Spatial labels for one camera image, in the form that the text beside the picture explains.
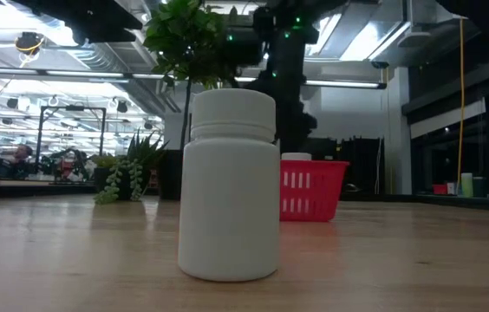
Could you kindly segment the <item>light green cup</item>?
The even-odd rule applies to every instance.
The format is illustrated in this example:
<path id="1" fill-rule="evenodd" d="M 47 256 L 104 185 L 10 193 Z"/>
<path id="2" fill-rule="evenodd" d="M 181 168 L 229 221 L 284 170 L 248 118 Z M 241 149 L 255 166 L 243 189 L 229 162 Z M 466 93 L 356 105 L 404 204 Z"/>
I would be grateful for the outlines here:
<path id="1" fill-rule="evenodd" d="M 473 175 L 470 172 L 463 172 L 460 175 L 460 186 L 462 188 L 462 195 L 467 198 L 471 198 L 474 195 L 473 191 Z"/>

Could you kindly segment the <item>black aluminium table frame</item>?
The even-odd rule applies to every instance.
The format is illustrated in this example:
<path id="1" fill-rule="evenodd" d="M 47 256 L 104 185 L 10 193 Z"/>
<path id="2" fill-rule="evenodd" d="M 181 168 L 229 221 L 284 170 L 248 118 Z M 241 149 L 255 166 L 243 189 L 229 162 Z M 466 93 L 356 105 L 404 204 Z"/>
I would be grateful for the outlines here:
<path id="1" fill-rule="evenodd" d="M 289 19 L 304 13 L 309 19 L 319 17 L 346 3 L 347 0 L 278 0 L 269 9 Z M 167 150 L 156 167 L 158 187 L 155 193 L 163 199 L 177 200 L 180 197 L 183 152 Z M 19 184 L 0 185 L 0 198 L 25 198 L 34 196 L 60 196 L 89 194 L 94 187 L 86 183 L 67 184 Z M 412 202 L 431 205 L 450 205 L 469 209 L 489 210 L 489 198 L 455 197 L 453 195 L 368 195 L 361 192 L 345 192 L 345 201 L 360 202 Z"/>

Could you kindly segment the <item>ceiling light strip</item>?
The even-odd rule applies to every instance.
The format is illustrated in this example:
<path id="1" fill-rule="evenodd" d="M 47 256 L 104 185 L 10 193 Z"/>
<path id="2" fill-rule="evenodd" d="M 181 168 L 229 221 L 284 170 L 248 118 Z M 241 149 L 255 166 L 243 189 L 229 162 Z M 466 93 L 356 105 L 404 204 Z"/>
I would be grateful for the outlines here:
<path id="1" fill-rule="evenodd" d="M 98 79 L 98 80 L 106 80 L 106 81 L 128 81 L 128 80 L 161 81 L 164 78 L 164 75 L 158 75 L 158 74 L 72 71 L 72 70 L 53 70 L 53 69 L 35 69 L 35 68 L 0 68 L 0 75 L 67 77 L 67 78 L 82 78 L 82 79 Z"/>
<path id="2" fill-rule="evenodd" d="M 385 89 L 386 83 L 383 82 L 365 82 L 365 81 L 325 81 L 325 80 L 307 80 L 304 86 L 321 87 L 321 88 L 362 88 L 362 89 Z"/>

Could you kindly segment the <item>person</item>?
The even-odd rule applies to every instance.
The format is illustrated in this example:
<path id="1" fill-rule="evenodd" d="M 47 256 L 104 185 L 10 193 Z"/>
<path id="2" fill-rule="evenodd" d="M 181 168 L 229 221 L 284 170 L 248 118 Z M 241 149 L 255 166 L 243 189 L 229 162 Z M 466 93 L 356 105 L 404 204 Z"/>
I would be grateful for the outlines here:
<path id="1" fill-rule="evenodd" d="M 32 153 L 30 146 L 21 144 L 12 155 L 0 158 L 0 178 L 26 179 L 34 172 L 34 167 L 29 163 Z"/>

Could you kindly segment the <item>black background station frame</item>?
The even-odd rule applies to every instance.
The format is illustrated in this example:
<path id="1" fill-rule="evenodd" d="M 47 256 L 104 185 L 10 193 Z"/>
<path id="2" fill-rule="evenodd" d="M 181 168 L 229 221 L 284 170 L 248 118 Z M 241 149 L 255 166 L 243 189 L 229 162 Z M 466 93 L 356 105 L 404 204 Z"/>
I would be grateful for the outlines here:
<path id="1" fill-rule="evenodd" d="M 40 107 L 40 115 L 39 115 L 39 124 L 37 129 L 37 142 L 36 142 L 36 154 L 35 154 L 35 172 L 38 172 L 40 169 L 40 160 L 41 160 L 41 143 L 42 143 L 42 131 L 43 124 L 46 120 L 48 120 L 55 112 L 58 110 L 66 110 L 73 112 L 83 112 L 85 110 L 90 111 L 101 111 L 102 117 L 98 119 L 101 125 L 101 134 L 100 134 L 100 145 L 99 145 L 99 155 L 102 156 L 103 146 L 104 146 L 104 138 L 105 138 L 105 128 L 106 128 L 106 118 L 107 118 L 107 109 L 104 107 L 85 107 L 85 106 L 77 106 L 73 105 L 65 105 L 65 106 L 41 106 Z"/>

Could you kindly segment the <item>red plastic basket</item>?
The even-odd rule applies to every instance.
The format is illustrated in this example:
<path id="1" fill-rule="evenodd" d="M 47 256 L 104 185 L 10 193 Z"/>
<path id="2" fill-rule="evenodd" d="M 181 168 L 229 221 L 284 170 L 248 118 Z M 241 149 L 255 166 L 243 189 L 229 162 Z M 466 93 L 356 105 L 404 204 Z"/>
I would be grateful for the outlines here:
<path id="1" fill-rule="evenodd" d="M 336 215 L 346 161 L 281 160 L 280 220 L 328 222 Z"/>

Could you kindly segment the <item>succulent plant in pot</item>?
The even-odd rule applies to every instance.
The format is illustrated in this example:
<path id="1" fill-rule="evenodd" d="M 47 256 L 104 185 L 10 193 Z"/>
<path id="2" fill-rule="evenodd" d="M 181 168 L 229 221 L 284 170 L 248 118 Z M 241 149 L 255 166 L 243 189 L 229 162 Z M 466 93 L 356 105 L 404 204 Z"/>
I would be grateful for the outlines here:
<path id="1" fill-rule="evenodd" d="M 166 143 L 163 142 L 161 134 L 153 131 L 141 138 L 140 131 L 137 131 L 125 155 L 101 157 L 106 164 L 100 164 L 95 168 L 95 204 L 140 201 L 165 151 Z"/>

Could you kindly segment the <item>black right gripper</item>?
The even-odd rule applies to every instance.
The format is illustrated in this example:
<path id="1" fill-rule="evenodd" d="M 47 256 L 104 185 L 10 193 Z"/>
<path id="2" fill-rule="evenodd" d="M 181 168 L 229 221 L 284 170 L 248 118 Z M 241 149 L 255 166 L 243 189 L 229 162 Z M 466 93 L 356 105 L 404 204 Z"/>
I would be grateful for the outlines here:
<path id="1" fill-rule="evenodd" d="M 270 65 L 277 98 L 300 97 L 300 88 L 306 83 L 303 74 L 304 52 L 303 41 L 275 41 L 273 44 Z M 279 143 L 282 153 L 299 152 L 316 128 L 317 119 L 304 111 L 301 101 L 283 101 L 279 104 Z"/>

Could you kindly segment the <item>leafy plant in black pot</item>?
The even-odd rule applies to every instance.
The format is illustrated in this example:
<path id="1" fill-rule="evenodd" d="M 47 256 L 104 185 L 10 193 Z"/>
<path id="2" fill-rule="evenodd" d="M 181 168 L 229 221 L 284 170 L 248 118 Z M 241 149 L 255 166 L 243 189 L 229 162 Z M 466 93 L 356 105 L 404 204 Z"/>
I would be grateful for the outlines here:
<path id="1" fill-rule="evenodd" d="M 207 89 L 227 83 L 236 88 L 237 67 L 222 53 L 225 21 L 204 0 L 168 0 L 151 11 L 143 46 L 156 54 L 152 72 L 170 88 L 185 83 L 185 102 L 177 146 L 168 147 L 157 166 L 159 195 L 164 200 L 181 197 L 183 150 L 190 138 L 192 85 Z"/>

